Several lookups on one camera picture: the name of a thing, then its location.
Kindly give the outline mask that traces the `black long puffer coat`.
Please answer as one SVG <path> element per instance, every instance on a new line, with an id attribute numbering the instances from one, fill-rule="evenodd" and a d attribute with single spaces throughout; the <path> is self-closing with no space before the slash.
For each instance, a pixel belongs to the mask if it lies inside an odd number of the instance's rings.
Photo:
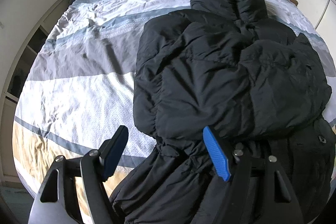
<path id="1" fill-rule="evenodd" d="M 327 203 L 335 159 L 322 115 L 332 90 L 318 53 L 269 18 L 264 0 L 190 5 L 149 20 L 139 40 L 134 124 L 156 146 L 113 191 L 116 223 L 213 223 L 230 187 L 205 127 L 229 150 L 275 156 L 309 223 Z"/>

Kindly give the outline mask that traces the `striped bed duvet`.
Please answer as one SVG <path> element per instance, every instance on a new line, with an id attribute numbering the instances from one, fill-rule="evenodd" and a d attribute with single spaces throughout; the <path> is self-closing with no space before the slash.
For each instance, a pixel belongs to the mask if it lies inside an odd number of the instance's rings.
<path id="1" fill-rule="evenodd" d="M 326 43 L 290 0 L 264 1 L 269 18 L 305 35 L 318 53 L 332 90 L 322 115 L 335 134 L 335 66 Z M 149 20 L 190 7 L 190 0 L 76 0 L 60 17 L 14 116 L 15 167 L 35 199 L 30 222 L 116 223 L 113 191 L 156 146 L 134 124 L 139 40 Z M 128 142 L 103 182 L 101 145 L 120 125 Z M 304 223 L 275 156 L 254 157 L 242 144 L 229 151 L 230 189 L 213 223 Z M 335 159 L 327 203 L 309 223 L 335 223 Z"/>

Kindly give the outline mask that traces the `low white shelf unit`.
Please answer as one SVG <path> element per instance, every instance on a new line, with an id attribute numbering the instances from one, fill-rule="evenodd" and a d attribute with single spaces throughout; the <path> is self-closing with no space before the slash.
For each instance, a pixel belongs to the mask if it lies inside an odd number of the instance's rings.
<path id="1" fill-rule="evenodd" d="M 53 26 L 68 7 L 68 0 L 57 0 L 35 23 L 23 44 L 19 48 L 13 63 L 7 74 L 4 87 L 1 92 L 1 186 L 22 189 L 23 185 L 15 169 L 12 130 L 15 108 L 19 98 L 9 92 L 9 86 L 17 67 L 28 73 L 37 56 L 37 52 L 29 46 L 29 42 L 37 31 L 45 36 L 49 35 Z"/>

